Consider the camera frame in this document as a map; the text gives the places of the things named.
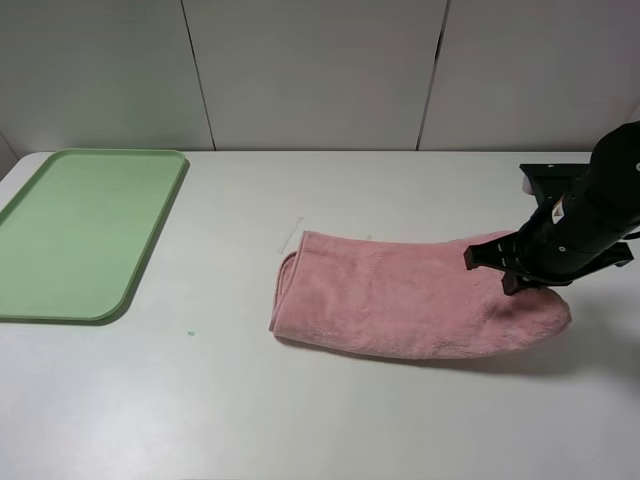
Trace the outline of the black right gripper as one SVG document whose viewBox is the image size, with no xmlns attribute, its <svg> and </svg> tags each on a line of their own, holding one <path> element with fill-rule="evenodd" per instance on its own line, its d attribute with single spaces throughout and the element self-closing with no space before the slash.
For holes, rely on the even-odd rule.
<svg viewBox="0 0 640 480">
<path fill-rule="evenodd" d="M 633 212 L 620 210 L 590 194 L 565 194 L 541 206 L 516 238 L 470 245 L 463 254 L 467 270 L 487 267 L 505 272 L 505 295 L 564 286 L 633 259 L 621 239 L 633 230 Z"/>
</svg>

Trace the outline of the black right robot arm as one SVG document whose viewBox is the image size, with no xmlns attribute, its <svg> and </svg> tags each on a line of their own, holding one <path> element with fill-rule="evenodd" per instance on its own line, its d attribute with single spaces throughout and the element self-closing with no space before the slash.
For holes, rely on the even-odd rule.
<svg viewBox="0 0 640 480">
<path fill-rule="evenodd" d="M 634 258 L 639 236 L 639 124 L 605 135 L 586 164 L 523 164 L 537 201 L 515 233 L 464 253 L 467 269 L 502 272 L 507 295 L 541 286 L 567 286 Z"/>
</svg>

